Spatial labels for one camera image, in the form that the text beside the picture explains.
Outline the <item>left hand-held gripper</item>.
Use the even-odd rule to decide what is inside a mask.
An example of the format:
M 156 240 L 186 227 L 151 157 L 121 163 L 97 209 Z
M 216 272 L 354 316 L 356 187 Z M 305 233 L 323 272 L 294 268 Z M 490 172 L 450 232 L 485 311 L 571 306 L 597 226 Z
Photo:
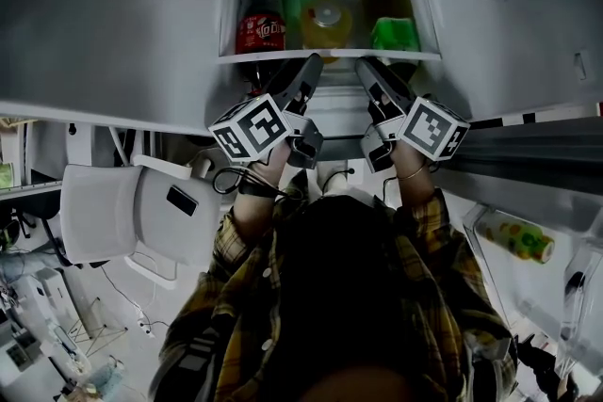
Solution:
M 260 89 L 262 95 L 233 106 L 209 126 L 209 132 L 231 162 L 264 161 L 274 147 L 286 141 L 290 166 L 316 166 L 323 136 L 303 114 L 323 67 L 323 59 L 316 53 L 289 59 Z

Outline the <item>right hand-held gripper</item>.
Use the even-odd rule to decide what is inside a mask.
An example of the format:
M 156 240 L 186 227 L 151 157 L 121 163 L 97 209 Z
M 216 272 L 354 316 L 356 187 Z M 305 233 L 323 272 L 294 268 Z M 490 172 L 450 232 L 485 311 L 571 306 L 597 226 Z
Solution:
M 410 87 L 416 64 L 386 65 L 377 57 L 363 56 L 355 61 L 354 69 L 367 94 L 372 119 L 360 142 L 371 172 L 393 166 L 391 153 L 399 141 L 433 162 L 452 158 L 470 123 L 444 105 L 416 98 Z

